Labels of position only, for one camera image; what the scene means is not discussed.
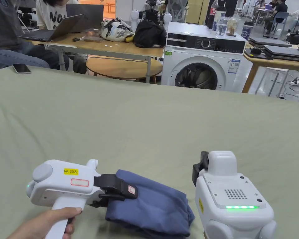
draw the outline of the laptop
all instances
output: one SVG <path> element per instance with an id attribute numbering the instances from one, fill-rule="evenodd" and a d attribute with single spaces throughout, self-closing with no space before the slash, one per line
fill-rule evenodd
<path id="1" fill-rule="evenodd" d="M 265 10 L 272 10 L 271 4 L 265 4 Z"/>
<path id="2" fill-rule="evenodd" d="M 56 38 L 62 37 L 70 33 L 74 25 L 80 21 L 83 14 L 76 16 L 69 16 L 62 19 L 60 24 L 54 30 L 36 30 L 25 34 L 20 34 L 18 37 L 34 41 L 49 42 Z"/>
<path id="3" fill-rule="evenodd" d="M 67 16 L 84 14 L 84 17 L 75 24 L 71 33 L 83 32 L 87 29 L 101 29 L 104 5 L 96 4 L 66 4 Z"/>
<path id="4" fill-rule="evenodd" d="M 264 45 L 264 51 L 272 58 L 299 61 L 299 49 Z"/>
<path id="5" fill-rule="evenodd" d="M 254 47 L 262 47 L 262 45 L 274 45 L 277 47 L 291 47 L 289 43 L 286 43 L 281 40 L 266 39 L 260 37 L 250 37 L 248 39 L 248 42 L 250 42 L 250 44 Z"/>

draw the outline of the patterned bag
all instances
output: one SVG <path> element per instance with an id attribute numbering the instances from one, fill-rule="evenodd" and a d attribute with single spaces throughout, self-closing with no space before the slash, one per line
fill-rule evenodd
<path id="1" fill-rule="evenodd" d="M 124 42 L 127 37 L 133 36 L 131 26 L 122 21 L 121 18 L 105 19 L 102 22 L 101 37 L 115 42 Z"/>

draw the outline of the green led light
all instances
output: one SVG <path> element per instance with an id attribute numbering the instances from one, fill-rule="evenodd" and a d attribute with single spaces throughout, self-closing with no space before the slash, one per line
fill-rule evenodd
<path id="1" fill-rule="evenodd" d="M 226 209 L 258 209 L 258 206 L 226 206 Z"/>

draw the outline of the round wooden table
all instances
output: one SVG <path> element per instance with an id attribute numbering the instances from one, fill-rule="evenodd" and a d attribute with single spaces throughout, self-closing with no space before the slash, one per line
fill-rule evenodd
<path id="1" fill-rule="evenodd" d="M 136 80 L 146 77 L 147 62 L 131 61 L 115 57 L 99 56 L 98 58 L 89 57 L 86 62 L 89 70 L 94 72 L 94 76 L 101 75 L 121 80 Z M 155 60 L 151 60 L 150 76 L 156 84 L 156 75 L 163 69 L 163 65 Z"/>

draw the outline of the folded blue cloth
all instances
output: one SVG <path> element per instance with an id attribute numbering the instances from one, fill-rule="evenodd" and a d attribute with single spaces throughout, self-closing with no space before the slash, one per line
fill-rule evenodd
<path id="1" fill-rule="evenodd" d="M 137 199 L 110 200 L 105 219 L 148 238 L 184 238 L 195 216 L 186 194 L 124 170 L 117 177 L 138 188 Z"/>

